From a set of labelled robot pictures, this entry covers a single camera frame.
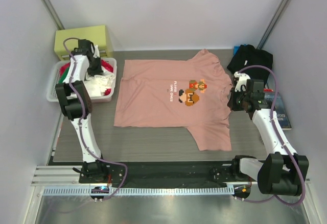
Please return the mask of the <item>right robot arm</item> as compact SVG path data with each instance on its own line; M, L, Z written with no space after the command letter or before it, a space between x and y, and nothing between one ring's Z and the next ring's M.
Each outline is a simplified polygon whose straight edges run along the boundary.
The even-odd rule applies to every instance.
M304 196L309 160L289 143L274 106L265 100L264 82L246 74L233 78L228 106L232 111L245 111L249 115L267 152L264 162L252 156L235 156L231 177L242 181L249 176L257 181L263 194Z

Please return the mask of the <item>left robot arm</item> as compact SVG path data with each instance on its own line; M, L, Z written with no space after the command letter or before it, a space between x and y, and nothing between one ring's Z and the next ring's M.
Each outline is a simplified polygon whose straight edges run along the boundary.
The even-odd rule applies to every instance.
M84 84L86 76L103 73L101 58L98 49L87 39L69 37L63 46L70 56L70 66L55 91L61 112L75 128L82 150L82 168L73 170L80 174L82 183L103 183L109 171L96 143L91 125L92 102Z

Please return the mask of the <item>pink printed t-shirt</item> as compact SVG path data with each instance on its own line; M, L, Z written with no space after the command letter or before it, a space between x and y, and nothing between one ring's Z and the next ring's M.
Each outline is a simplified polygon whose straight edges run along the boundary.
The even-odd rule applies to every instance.
M184 127L201 151L230 151L230 76L203 49L189 60L126 60L116 127Z

